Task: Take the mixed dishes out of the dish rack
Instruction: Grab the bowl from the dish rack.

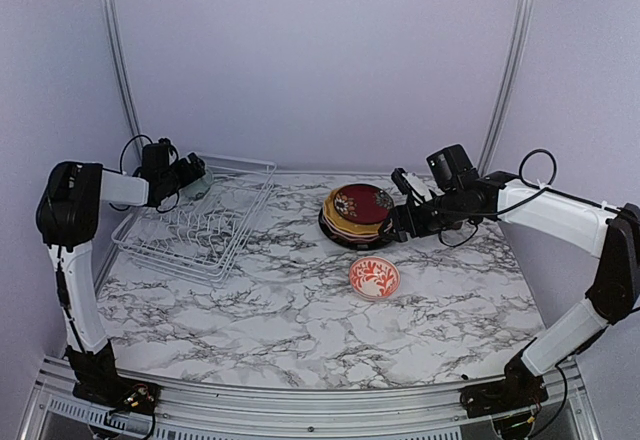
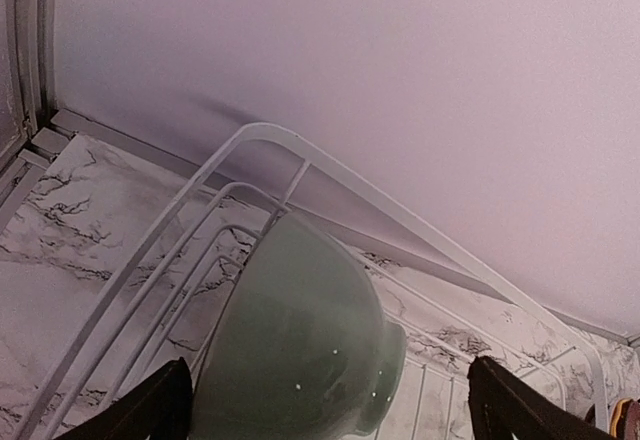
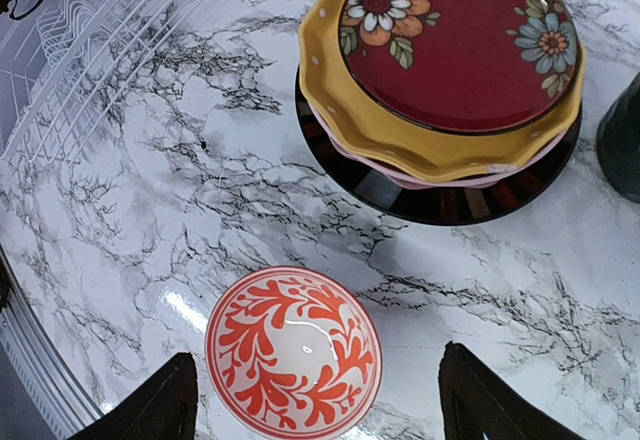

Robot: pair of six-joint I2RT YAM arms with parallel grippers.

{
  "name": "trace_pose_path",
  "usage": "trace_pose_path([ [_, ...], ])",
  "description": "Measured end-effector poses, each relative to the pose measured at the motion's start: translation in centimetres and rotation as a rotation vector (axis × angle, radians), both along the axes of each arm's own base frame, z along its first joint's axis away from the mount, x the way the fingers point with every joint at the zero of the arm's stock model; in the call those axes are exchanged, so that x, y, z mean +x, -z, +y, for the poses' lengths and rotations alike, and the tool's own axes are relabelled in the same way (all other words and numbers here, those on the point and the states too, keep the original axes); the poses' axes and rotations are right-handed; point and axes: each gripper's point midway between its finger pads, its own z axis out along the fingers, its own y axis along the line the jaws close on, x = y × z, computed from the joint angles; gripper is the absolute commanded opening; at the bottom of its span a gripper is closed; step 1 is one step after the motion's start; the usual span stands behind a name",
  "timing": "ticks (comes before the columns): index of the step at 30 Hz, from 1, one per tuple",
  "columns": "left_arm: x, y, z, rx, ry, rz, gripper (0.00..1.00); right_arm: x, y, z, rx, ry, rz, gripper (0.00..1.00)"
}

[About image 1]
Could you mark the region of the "pale green glass bowl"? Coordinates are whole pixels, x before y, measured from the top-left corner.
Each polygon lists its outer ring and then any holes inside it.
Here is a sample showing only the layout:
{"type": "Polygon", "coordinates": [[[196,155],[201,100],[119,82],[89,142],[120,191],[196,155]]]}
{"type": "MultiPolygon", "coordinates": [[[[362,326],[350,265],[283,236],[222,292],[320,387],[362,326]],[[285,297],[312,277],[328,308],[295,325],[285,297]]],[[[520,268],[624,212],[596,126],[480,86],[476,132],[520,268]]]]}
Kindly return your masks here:
{"type": "Polygon", "coordinates": [[[206,167],[202,177],[181,189],[181,196],[191,200],[201,199],[209,192],[213,183],[214,175],[210,169],[206,167]]]}

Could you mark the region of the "pink bear plate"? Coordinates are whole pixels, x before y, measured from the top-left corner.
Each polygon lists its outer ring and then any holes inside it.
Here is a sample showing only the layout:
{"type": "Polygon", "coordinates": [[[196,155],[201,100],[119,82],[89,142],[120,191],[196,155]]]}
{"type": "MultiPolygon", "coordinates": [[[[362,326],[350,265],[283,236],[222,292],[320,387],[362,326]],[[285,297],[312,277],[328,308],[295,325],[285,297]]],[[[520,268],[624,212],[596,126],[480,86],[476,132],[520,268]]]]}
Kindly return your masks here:
{"type": "Polygon", "coordinates": [[[319,222],[321,224],[323,224],[324,226],[326,226],[329,231],[333,234],[338,235],[341,238],[344,238],[348,241],[352,241],[352,242],[371,242],[374,241],[376,239],[379,239],[378,233],[375,234],[352,234],[349,232],[345,232],[342,230],[339,230],[337,227],[333,226],[325,217],[323,214],[320,214],[319,216],[319,222]]]}

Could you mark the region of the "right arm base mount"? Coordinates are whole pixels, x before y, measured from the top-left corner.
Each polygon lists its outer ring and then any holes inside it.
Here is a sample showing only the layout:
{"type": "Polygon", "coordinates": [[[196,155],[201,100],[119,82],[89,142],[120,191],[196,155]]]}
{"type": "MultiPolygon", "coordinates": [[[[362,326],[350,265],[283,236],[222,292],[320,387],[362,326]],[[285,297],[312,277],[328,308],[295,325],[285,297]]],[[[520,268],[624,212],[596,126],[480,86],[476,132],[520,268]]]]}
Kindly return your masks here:
{"type": "Polygon", "coordinates": [[[525,382],[503,379],[466,386],[460,391],[460,403],[469,418],[533,406],[548,398],[547,389],[540,378],[525,382]]]}

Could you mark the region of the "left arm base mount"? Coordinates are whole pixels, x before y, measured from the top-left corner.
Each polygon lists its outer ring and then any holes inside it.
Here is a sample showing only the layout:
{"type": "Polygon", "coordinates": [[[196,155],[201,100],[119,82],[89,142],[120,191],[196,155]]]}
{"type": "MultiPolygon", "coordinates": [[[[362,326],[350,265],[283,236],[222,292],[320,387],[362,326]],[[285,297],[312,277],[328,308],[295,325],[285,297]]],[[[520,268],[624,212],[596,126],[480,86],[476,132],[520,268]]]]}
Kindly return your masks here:
{"type": "Polygon", "coordinates": [[[156,383],[120,378],[98,383],[77,381],[73,388],[76,398],[109,407],[114,413],[133,412],[152,415],[159,398],[156,383]]]}

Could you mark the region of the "yellow polka dot plate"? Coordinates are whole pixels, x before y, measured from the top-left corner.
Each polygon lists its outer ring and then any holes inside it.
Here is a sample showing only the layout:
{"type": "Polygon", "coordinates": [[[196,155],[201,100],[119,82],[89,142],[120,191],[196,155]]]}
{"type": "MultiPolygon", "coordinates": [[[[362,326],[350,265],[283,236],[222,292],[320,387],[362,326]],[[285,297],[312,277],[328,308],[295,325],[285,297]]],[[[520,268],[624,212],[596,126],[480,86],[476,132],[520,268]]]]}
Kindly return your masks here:
{"type": "Polygon", "coordinates": [[[325,198],[323,203],[323,214],[324,217],[339,230],[349,232],[352,234],[375,234],[378,233],[378,229],[381,226],[381,223],[373,224],[373,225],[358,225],[348,220],[342,218],[334,209],[332,200],[333,196],[337,192],[339,188],[332,190],[329,195],[325,198]]]}

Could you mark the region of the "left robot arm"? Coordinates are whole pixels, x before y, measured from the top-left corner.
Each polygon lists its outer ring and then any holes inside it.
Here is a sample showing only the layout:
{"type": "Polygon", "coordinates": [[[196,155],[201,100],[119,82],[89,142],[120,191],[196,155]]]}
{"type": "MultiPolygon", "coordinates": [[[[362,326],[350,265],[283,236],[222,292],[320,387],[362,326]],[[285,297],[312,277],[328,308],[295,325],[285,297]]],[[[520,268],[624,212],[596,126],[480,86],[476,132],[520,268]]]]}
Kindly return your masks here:
{"type": "Polygon", "coordinates": [[[36,211],[36,226],[51,259],[64,314],[66,354],[79,383],[106,405],[125,398],[113,348],[99,318],[92,272],[92,242],[105,203],[161,206],[206,173],[195,153],[181,158],[166,138],[143,147],[132,174],[101,163],[64,161],[51,171],[36,211]]]}

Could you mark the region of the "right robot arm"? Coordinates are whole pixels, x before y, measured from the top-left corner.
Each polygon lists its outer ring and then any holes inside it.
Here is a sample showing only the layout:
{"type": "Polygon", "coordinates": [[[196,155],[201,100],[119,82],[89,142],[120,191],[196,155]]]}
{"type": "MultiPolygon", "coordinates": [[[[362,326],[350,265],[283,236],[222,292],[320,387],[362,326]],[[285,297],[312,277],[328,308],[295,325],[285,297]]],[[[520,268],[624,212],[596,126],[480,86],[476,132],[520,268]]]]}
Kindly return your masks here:
{"type": "Polygon", "coordinates": [[[533,393],[535,381],[637,312],[639,208],[565,193],[551,181],[526,179],[522,169],[480,174],[459,144],[431,154],[426,163],[434,189],[403,168],[391,174],[405,197],[381,228],[394,241],[439,236],[462,222],[491,221],[562,242],[594,263],[593,279],[581,299],[505,366],[495,398],[502,406],[515,408],[533,393]]]}

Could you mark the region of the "dark red floral plate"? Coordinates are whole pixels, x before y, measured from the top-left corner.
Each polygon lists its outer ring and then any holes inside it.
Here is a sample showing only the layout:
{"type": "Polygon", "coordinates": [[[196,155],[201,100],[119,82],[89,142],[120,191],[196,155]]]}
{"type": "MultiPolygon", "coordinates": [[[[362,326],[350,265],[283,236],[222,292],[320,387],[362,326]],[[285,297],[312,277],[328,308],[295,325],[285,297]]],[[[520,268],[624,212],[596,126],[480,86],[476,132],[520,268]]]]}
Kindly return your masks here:
{"type": "Polygon", "coordinates": [[[392,197],[385,190],[362,183],[339,188],[332,204],[342,218],[358,225],[381,223],[394,207],[392,197]]]}

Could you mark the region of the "black rimmed cream plate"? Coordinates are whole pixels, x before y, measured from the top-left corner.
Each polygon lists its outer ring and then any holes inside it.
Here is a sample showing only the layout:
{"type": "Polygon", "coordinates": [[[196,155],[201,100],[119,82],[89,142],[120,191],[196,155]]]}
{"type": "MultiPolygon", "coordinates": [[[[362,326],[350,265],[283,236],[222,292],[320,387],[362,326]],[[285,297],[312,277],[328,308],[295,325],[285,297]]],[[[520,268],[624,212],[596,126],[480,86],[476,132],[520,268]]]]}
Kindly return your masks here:
{"type": "Polygon", "coordinates": [[[361,242],[361,241],[353,241],[344,238],[334,232],[328,226],[328,223],[324,219],[324,214],[322,211],[318,213],[318,225],[322,231],[322,233],[335,244],[342,246],[344,248],[354,250],[354,251],[373,251],[385,248],[393,243],[392,238],[380,238],[376,237],[372,241],[361,242]]]}

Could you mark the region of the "white red patterned bowl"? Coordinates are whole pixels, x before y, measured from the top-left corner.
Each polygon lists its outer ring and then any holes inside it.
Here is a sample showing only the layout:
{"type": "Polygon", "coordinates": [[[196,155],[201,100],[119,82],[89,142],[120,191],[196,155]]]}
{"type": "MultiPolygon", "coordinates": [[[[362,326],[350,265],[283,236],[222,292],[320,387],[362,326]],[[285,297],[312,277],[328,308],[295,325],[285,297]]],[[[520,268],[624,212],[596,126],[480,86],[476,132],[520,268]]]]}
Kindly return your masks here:
{"type": "Polygon", "coordinates": [[[362,298],[377,301],[388,299],[399,289],[401,275],[389,260],[367,256],[351,264],[349,283],[362,298]]]}

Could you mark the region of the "mauve polka dot plate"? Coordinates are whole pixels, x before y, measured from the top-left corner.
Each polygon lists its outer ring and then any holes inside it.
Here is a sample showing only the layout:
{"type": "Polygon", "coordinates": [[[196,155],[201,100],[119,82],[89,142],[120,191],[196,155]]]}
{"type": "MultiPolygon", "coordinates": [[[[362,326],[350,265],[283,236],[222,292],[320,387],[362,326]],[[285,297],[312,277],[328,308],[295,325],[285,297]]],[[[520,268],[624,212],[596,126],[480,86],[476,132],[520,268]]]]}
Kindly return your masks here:
{"type": "Polygon", "coordinates": [[[323,221],[319,222],[319,225],[321,227],[323,227],[325,230],[327,230],[329,232],[330,235],[333,235],[341,240],[344,240],[346,242],[349,243],[354,243],[354,244],[373,244],[373,243],[389,243],[390,239],[388,238],[383,238],[381,235],[379,234],[364,234],[364,235],[358,235],[358,234],[351,234],[351,233],[345,233],[342,232],[326,223],[324,223],[323,221]]]}

